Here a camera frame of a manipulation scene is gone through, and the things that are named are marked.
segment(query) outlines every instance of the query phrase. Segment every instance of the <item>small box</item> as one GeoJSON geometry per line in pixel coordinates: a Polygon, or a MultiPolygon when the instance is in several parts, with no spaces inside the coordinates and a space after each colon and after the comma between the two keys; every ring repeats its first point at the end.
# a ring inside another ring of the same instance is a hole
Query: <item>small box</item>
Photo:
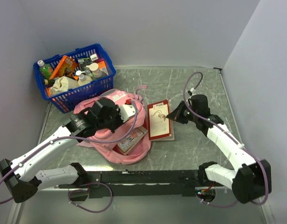
{"type": "Polygon", "coordinates": [[[101,71],[105,72],[108,75],[108,71],[107,71],[107,68],[106,68],[106,65],[105,65],[105,61],[102,60],[102,61],[98,62],[98,65],[99,65],[99,69],[101,71]]]}
{"type": "Polygon", "coordinates": [[[147,134],[147,132],[148,130],[145,129],[143,126],[134,128],[126,138],[119,141],[119,143],[115,146],[114,150],[123,155],[127,155],[147,134]]]}
{"type": "Polygon", "coordinates": [[[90,65],[92,62],[92,60],[89,57],[86,58],[78,58],[77,59],[78,64],[79,64],[79,69],[81,71],[85,71],[85,69],[87,69],[87,65],[90,65]]]}
{"type": "Polygon", "coordinates": [[[94,62],[95,60],[97,60],[97,59],[98,59],[97,54],[90,55],[90,59],[92,60],[92,62],[94,62]]]}
{"type": "Polygon", "coordinates": [[[76,67],[77,63],[74,61],[74,59],[64,55],[49,79],[62,76],[71,78],[76,67]]]}

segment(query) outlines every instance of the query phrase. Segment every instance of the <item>blue basket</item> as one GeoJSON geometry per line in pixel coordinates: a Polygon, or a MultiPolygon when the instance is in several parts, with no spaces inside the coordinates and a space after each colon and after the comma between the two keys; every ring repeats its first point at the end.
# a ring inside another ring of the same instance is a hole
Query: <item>blue basket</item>
{"type": "MultiPolygon", "coordinates": [[[[98,43],[89,45],[84,48],[77,48],[75,51],[67,53],[65,55],[71,56],[72,58],[83,58],[89,57],[92,54],[97,54],[98,58],[103,58],[105,60],[105,65],[108,70],[108,76],[104,77],[98,81],[92,81],[87,85],[83,85],[76,89],[71,89],[67,92],[62,92],[60,94],[49,97],[46,91],[46,87],[43,85],[44,77],[39,70],[37,62],[33,64],[36,73],[36,83],[41,91],[42,97],[46,100],[51,101],[62,113],[68,113],[74,110],[75,106],[83,100],[90,99],[101,95],[107,90],[113,89],[114,87],[114,75],[116,73],[115,68],[112,65],[106,51],[98,43]]],[[[63,55],[55,55],[54,57],[47,58],[44,60],[45,63],[50,64],[53,69],[56,68],[59,61],[62,59],[63,55]]]]}

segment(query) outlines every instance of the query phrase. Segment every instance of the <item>pink backpack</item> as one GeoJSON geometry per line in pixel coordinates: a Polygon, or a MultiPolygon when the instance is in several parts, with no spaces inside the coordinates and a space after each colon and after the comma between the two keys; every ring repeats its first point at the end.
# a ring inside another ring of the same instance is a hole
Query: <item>pink backpack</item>
{"type": "MultiPolygon", "coordinates": [[[[137,120],[136,120],[134,128],[140,127],[145,122],[145,109],[142,103],[143,99],[140,95],[136,94],[136,91],[139,89],[146,89],[146,88],[147,88],[146,85],[139,86],[135,90],[134,94],[127,93],[125,91],[121,91],[118,89],[108,90],[107,92],[103,93],[99,97],[88,99],[88,100],[85,100],[79,103],[75,107],[74,113],[79,113],[80,111],[82,111],[83,109],[87,107],[92,107],[94,102],[101,97],[106,97],[108,99],[111,99],[115,102],[115,104],[119,106],[125,104],[127,99],[132,99],[133,101],[135,101],[136,107],[138,109],[137,120]]],[[[111,140],[119,139],[130,129],[133,122],[134,122],[134,118],[128,120],[125,124],[120,126],[115,131],[115,133],[111,133],[109,129],[99,130],[96,132],[94,136],[89,137],[89,139],[99,140],[99,141],[111,141],[111,140]]],[[[94,143],[94,142],[87,143],[83,141],[77,145],[86,146],[86,147],[95,147],[98,150],[98,152],[101,153],[105,157],[105,159],[107,159],[108,161],[113,162],[113,163],[121,163],[121,164],[132,164],[132,163],[135,163],[141,160],[143,157],[145,157],[145,155],[151,148],[151,141],[149,141],[148,134],[146,134],[143,137],[143,139],[141,139],[141,141],[137,143],[137,145],[130,152],[129,155],[122,155],[112,150],[116,146],[116,144],[117,142],[100,144],[100,143],[94,143]]]]}

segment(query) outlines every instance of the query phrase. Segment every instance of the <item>white wall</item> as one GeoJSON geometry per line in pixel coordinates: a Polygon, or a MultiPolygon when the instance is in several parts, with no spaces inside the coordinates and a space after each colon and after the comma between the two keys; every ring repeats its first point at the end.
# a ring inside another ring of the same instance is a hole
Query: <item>white wall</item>
{"type": "Polygon", "coordinates": [[[272,167],[269,204],[287,224],[287,0],[261,0],[223,68],[244,143],[272,167]]]}
{"type": "MultiPolygon", "coordinates": [[[[0,1],[0,160],[14,159],[37,143],[47,102],[36,87],[32,65],[47,57],[20,3],[0,1]]],[[[2,184],[0,201],[9,197],[2,184]]],[[[0,224],[11,205],[0,205],[0,224]]]]}
{"type": "Polygon", "coordinates": [[[222,68],[259,0],[19,0],[48,52],[99,42],[115,65],[222,68]]]}

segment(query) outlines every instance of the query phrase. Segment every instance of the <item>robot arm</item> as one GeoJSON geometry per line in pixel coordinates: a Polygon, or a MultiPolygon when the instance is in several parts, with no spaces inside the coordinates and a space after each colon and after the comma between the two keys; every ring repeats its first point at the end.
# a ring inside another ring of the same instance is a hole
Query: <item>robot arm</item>
{"type": "Polygon", "coordinates": [[[47,162],[63,150],[76,145],[79,140],[68,139],[68,136],[87,138],[95,135],[96,131],[108,128],[113,133],[127,120],[134,117],[135,110],[132,105],[115,105],[107,98],[95,101],[91,108],[86,108],[78,114],[73,114],[49,138],[33,148],[23,156],[12,161],[0,161],[0,172],[4,176],[17,165],[16,169],[5,183],[16,203],[31,198],[38,190],[60,184],[73,184],[78,187],[86,179],[86,171],[79,163],[72,163],[64,168],[40,170],[47,162]],[[24,164],[21,162],[32,155],[36,150],[50,143],[40,152],[36,153],[24,164]]]}
{"type": "MultiPolygon", "coordinates": [[[[228,133],[236,139],[220,117],[210,113],[207,97],[205,95],[193,95],[188,100],[188,103],[194,112],[213,121],[223,131],[211,123],[194,116],[187,109],[184,101],[181,101],[179,106],[166,117],[182,124],[187,124],[189,121],[194,122],[196,127],[219,147],[233,166],[233,169],[230,170],[220,166],[216,162],[206,162],[199,166],[199,182],[208,185],[210,185],[211,182],[217,182],[231,189],[237,200],[241,203],[247,203],[263,196],[265,194],[265,186],[260,167],[256,161],[242,149],[242,144],[236,144],[225,134],[228,133]]],[[[267,174],[270,193],[272,190],[270,164],[266,160],[262,160],[261,163],[267,174]]]]}

